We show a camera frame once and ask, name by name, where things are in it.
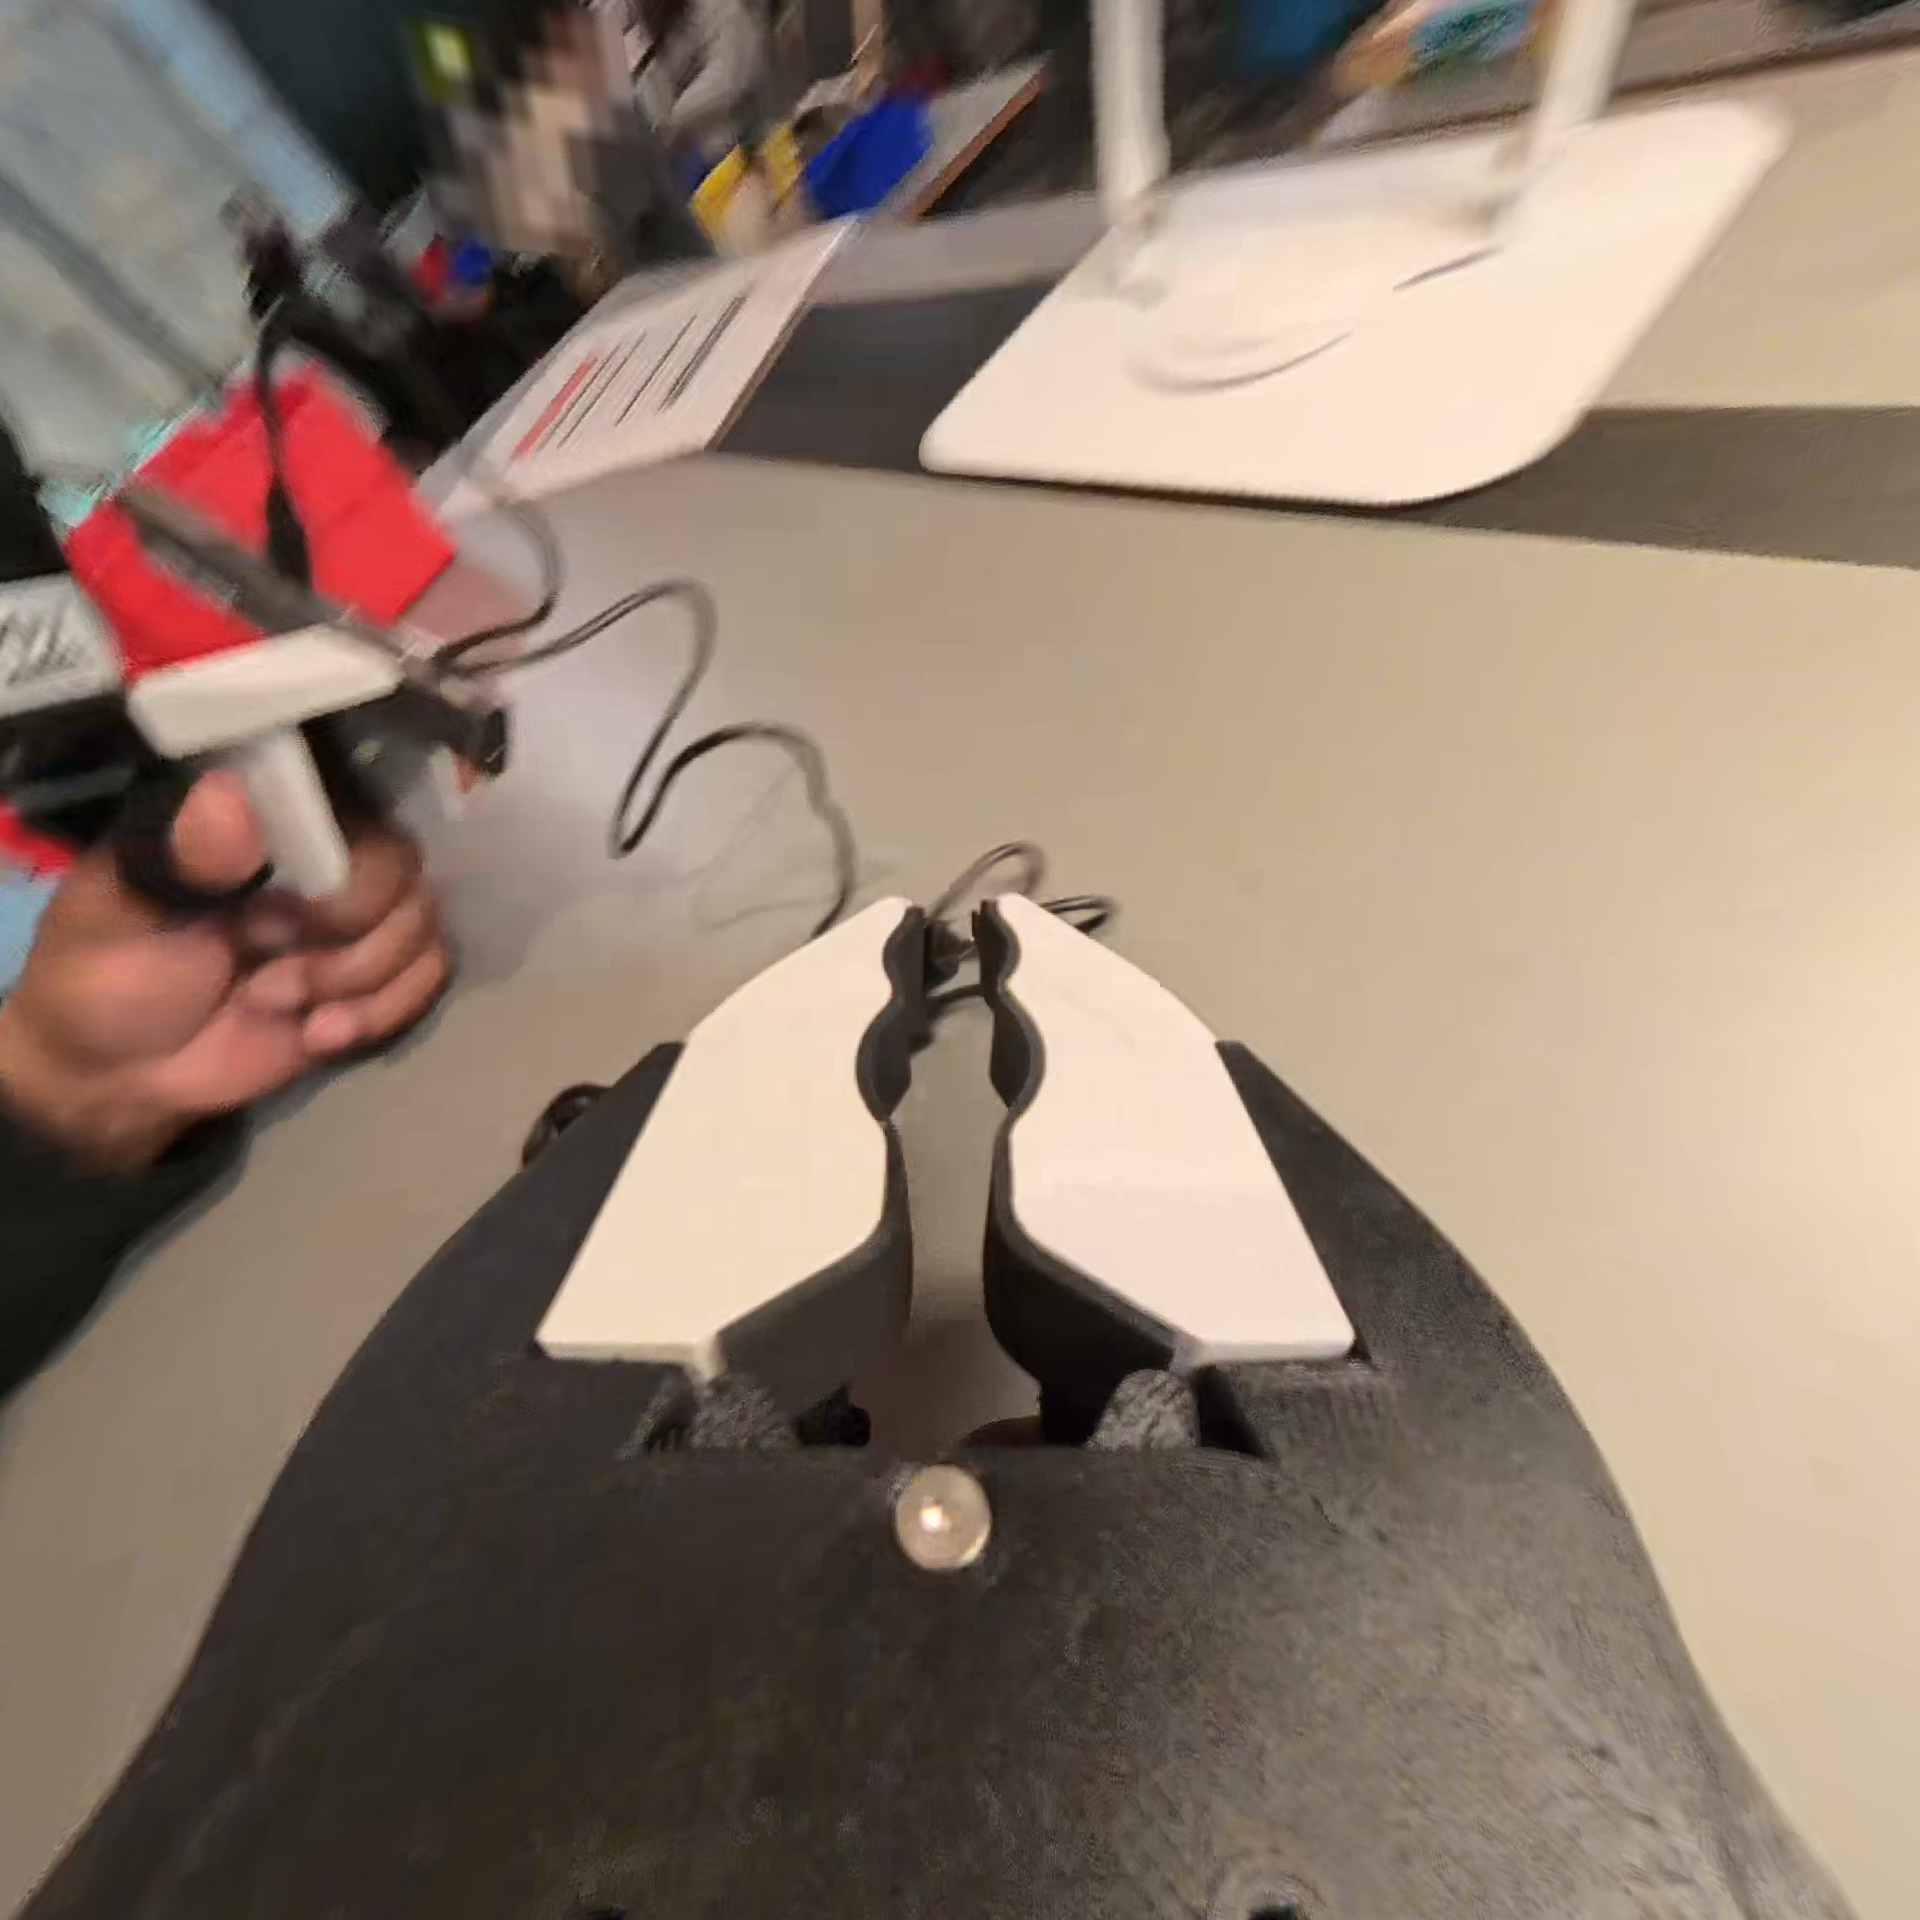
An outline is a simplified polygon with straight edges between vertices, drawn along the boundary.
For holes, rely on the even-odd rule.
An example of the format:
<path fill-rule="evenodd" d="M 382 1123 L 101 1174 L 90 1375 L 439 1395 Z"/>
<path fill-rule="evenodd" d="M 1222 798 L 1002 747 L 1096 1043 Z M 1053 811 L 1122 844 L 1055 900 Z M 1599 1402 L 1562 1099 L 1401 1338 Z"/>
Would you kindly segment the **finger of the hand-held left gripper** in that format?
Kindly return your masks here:
<path fill-rule="evenodd" d="M 456 786 L 491 783 L 511 761 L 511 720 L 491 694 L 454 683 L 401 681 L 371 703 L 331 716 L 331 743 L 363 778 L 415 785 L 430 761 L 448 761 Z"/>

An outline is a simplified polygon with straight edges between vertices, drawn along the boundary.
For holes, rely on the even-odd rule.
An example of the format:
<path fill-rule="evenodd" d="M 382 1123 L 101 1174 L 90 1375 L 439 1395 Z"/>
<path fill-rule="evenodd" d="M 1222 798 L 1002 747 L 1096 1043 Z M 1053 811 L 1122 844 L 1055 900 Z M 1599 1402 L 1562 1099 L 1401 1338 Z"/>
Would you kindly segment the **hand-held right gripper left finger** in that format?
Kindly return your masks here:
<path fill-rule="evenodd" d="M 739 1379 L 784 1412 L 904 1327 L 896 1112 L 921 1034 L 921 912 L 875 900 L 759 971 L 670 1065 L 534 1332 L 539 1353 Z"/>

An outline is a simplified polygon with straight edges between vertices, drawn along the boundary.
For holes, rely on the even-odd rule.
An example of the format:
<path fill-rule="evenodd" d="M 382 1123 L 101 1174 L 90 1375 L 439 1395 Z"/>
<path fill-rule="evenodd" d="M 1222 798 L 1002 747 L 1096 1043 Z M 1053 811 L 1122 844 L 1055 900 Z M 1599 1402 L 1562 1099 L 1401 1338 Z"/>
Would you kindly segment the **person's left hand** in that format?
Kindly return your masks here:
<path fill-rule="evenodd" d="M 1 1014 L 3 1114 L 106 1170 L 155 1163 L 205 1120 L 418 1026 L 450 979 L 415 839 L 347 834 L 325 900 L 264 892 L 178 918 L 127 888 L 114 856 L 75 857 Z"/>

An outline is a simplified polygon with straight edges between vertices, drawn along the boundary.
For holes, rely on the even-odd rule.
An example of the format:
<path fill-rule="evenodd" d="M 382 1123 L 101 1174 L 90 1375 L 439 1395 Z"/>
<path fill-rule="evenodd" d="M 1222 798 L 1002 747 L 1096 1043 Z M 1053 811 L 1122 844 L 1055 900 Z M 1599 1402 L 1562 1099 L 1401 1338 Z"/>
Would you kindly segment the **yellow plastic container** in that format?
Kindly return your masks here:
<path fill-rule="evenodd" d="M 687 208 L 719 257 L 752 257 L 805 230 L 811 212 L 790 123 L 733 145 L 697 184 Z"/>

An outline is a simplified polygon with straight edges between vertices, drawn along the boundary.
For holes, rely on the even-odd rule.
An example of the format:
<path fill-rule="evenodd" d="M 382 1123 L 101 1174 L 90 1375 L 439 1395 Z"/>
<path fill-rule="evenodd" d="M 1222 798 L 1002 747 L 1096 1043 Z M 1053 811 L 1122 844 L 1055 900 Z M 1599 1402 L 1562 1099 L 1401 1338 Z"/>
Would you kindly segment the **red plastic bin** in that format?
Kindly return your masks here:
<path fill-rule="evenodd" d="M 394 619 L 451 562 L 451 542 L 379 441 L 370 410 L 339 380 L 299 360 L 277 372 L 274 394 L 287 496 L 314 587 L 374 619 Z M 169 427 L 129 478 L 183 500 L 248 552 L 264 552 L 270 452 L 248 382 L 230 382 Z M 64 537 L 64 558 L 133 681 L 263 636 L 211 587 L 155 558 L 112 496 Z"/>

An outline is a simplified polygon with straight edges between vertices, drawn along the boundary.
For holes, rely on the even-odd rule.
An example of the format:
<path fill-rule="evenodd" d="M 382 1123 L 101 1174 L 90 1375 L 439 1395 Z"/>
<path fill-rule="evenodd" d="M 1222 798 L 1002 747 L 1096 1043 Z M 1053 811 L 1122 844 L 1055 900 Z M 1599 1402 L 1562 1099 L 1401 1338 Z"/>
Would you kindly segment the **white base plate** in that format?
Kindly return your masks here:
<path fill-rule="evenodd" d="M 1784 140 L 1747 103 L 1610 114 L 1501 219 L 1489 135 L 1174 180 L 1014 327 L 919 459 L 1361 511 L 1483 489 L 1592 410 Z"/>

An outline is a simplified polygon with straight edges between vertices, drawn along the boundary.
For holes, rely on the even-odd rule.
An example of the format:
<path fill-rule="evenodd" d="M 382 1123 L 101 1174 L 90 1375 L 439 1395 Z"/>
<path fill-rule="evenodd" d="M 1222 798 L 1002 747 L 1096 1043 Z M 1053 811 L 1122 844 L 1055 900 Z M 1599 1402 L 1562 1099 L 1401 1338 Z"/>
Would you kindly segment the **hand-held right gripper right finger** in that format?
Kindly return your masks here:
<path fill-rule="evenodd" d="M 1233 1055 L 1152 974 L 1022 896 L 974 922 L 991 1011 L 983 1303 L 1047 1428 L 1123 1379 L 1345 1363 L 1358 1332 Z"/>

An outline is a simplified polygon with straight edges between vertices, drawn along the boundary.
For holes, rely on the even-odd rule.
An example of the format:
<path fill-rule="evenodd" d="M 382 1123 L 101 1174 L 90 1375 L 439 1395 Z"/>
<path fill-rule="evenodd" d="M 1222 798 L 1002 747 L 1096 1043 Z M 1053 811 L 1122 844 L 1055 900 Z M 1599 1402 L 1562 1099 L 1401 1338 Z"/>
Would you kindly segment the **person's left forearm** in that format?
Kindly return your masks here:
<path fill-rule="evenodd" d="M 77 1332 L 129 1250 L 199 1203 L 248 1145 L 222 1116 L 155 1162 L 105 1168 L 1 1119 L 1 1395 L 31 1382 Z"/>

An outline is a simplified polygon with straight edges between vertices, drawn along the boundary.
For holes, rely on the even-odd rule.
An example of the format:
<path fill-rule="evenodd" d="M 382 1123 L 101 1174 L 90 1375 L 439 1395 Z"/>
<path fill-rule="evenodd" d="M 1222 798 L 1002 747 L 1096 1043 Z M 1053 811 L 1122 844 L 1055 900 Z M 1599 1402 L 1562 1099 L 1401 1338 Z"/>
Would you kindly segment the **printed instruction sheet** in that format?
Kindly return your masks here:
<path fill-rule="evenodd" d="M 621 282 L 421 482 L 451 520 L 707 451 L 859 219 Z"/>

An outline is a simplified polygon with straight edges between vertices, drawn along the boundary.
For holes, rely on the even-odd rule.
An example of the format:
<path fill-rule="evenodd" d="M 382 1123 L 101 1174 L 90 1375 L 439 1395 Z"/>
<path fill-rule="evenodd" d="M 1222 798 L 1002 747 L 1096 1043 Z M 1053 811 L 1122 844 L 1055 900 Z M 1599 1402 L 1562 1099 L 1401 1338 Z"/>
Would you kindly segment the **small blue bin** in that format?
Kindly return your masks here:
<path fill-rule="evenodd" d="M 801 164 L 811 212 L 839 222 L 875 212 L 929 148 L 929 108 L 917 91 L 890 91 L 859 108 Z"/>

